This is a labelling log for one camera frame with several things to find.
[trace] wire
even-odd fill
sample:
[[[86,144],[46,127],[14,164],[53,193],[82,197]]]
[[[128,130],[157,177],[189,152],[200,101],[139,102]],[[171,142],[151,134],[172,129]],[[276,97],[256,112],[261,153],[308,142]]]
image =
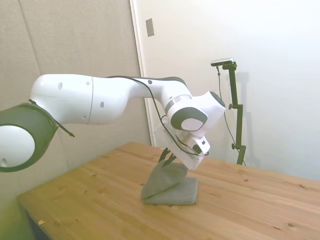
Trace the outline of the wire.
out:
[[[106,79],[124,78],[124,79],[129,79],[129,80],[131,80],[131,81],[134,81],[134,82],[137,82],[137,83],[140,83],[140,84],[144,85],[144,86],[149,90],[149,92],[150,92],[150,94],[151,94],[151,98],[152,98],[152,101],[153,101],[153,104],[154,104],[156,113],[157,113],[157,115],[158,115],[158,117],[159,117],[160,123],[162,124],[162,126],[163,126],[163,128],[166,130],[166,132],[170,135],[170,137],[171,137],[171,139],[174,141],[175,145],[177,145],[177,147],[178,147],[181,151],[183,151],[184,153],[186,153],[186,154],[199,156],[199,155],[196,154],[196,153],[192,153],[192,152],[188,152],[188,151],[184,150],[184,149],[181,148],[181,147],[179,146],[179,144],[176,142],[175,138],[172,136],[172,134],[171,134],[171,133],[169,132],[169,130],[166,128],[165,124],[162,122],[162,118],[163,118],[165,115],[162,116],[162,117],[160,116],[160,112],[159,112],[159,110],[158,110],[155,97],[154,97],[154,95],[153,95],[150,87],[149,87],[147,84],[145,84],[144,82],[139,81],[139,80],[137,80],[137,79],[134,79],[134,78],[132,78],[132,77],[129,77],[129,76],[116,75],[116,76],[107,76],[107,77],[105,77],[105,78],[106,78]]]
[[[223,99],[222,99],[222,94],[221,94],[221,80],[220,80],[220,75],[221,75],[221,73],[220,73],[220,71],[219,71],[219,67],[218,67],[218,66],[216,66],[216,69],[217,69],[217,71],[218,71],[218,78],[219,78],[219,94],[220,94],[221,100],[223,101]],[[229,125],[228,125],[228,121],[227,121],[227,117],[226,117],[226,112],[224,112],[223,115],[224,115],[224,121],[225,121],[226,128],[228,129],[228,132],[229,132],[229,134],[230,134],[230,136],[231,136],[231,138],[232,138],[233,144],[236,145],[235,138],[234,138],[234,136],[232,135],[232,133],[231,133],[231,131],[230,131],[230,128],[229,128]]]

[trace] wooden table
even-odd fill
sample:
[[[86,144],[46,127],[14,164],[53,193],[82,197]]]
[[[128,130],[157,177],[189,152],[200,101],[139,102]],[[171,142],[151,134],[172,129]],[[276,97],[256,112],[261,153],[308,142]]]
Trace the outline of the wooden table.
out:
[[[143,205],[161,152],[131,142],[18,198],[55,240],[320,240],[320,182],[209,158],[196,205]]]

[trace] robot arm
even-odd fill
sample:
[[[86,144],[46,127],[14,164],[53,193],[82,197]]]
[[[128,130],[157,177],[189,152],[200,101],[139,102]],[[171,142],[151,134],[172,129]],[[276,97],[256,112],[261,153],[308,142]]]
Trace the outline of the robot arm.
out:
[[[192,96],[178,77],[46,74],[33,85],[31,99],[36,104],[0,111],[0,172],[18,171],[39,160],[56,132],[56,122],[108,124],[123,114],[131,98],[153,98],[161,103],[166,118],[156,132],[194,170],[210,148],[206,132],[225,111],[214,92]]]

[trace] gray cloth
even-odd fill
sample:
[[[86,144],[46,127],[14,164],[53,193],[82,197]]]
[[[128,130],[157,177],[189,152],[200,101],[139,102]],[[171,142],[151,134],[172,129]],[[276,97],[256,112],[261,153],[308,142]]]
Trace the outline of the gray cloth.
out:
[[[160,161],[152,170],[141,191],[144,204],[194,205],[197,202],[198,179],[186,177],[188,169],[182,163],[171,162],[163,167]]]

